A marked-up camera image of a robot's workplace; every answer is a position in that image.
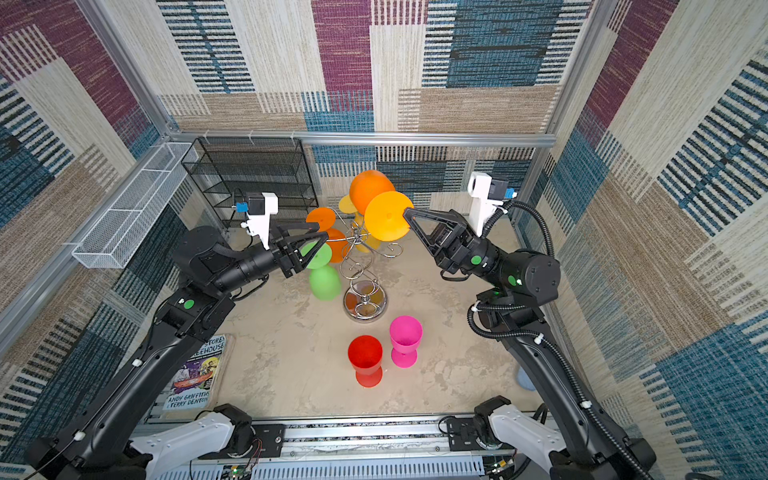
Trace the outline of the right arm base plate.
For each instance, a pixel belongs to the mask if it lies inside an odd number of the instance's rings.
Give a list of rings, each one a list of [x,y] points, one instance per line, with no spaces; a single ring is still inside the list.
[[[439,432],[448,440],[449,450],[456,451],[512,451],[514,447],[498,440],[484,440],[473,417],[444,416],[437,422]]]

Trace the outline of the pink wine glass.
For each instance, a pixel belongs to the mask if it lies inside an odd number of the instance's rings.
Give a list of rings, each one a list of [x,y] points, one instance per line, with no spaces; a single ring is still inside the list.
[[[418,348],[423,338],[423,326],[414,317],[399,316],[389,327],[392,344],[391,359],[402,369],[408,369],[418,360]]]

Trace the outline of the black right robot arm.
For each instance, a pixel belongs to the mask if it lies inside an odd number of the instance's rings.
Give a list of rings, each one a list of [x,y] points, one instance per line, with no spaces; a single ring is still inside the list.
[[[544,237],[543,252],[506,252],[489,240],[495,223],[512,209],[527,212]],[[408,207],[403,218],[428,250],[444,280],[454,273],[490,284],[467,310],[477,335],[502,343],[519,362],[554,418],[551,429],[514,412],[500,397],[479,405],[475,423],[487,447],[507,444],[553,479],[648,479],[656,455],[642,438],[631,438],[601,406],[557,345],[542,306],[558,297],[561,280],[552,236],[541,214],[509,200],[475,233],[458,212]]]

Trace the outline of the red wine glass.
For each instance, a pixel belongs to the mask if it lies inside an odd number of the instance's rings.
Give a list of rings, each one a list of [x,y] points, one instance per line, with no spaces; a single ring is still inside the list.
[[[373,388],[380,383],[383,378],[383,347],[377,338],[370,335],[355,338],[349,344],[347,357],[361,386]]]

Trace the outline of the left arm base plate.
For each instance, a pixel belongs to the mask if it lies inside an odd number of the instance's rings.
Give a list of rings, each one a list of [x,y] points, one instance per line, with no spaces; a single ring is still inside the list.
[[[278,458],[285,440],[286,425],[278,423],[252,424],[244,441],[238,439],[223,452],[208,453],[199,460]]]

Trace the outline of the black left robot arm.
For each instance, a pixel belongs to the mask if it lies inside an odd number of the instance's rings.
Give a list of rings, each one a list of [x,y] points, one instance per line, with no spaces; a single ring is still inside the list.
[[[160,456],[129,438],[181,366],[217,332],[235,307],[233,291],[279,270],[306,269],[326,243],[318,224],[279,222],[269,244],[232,249],[218,229],[188,231],[173,253],[180,284],[156,310],[150,330],[95,399],[54,437],[27,449],[27,463],[47,479],[147,479]]]

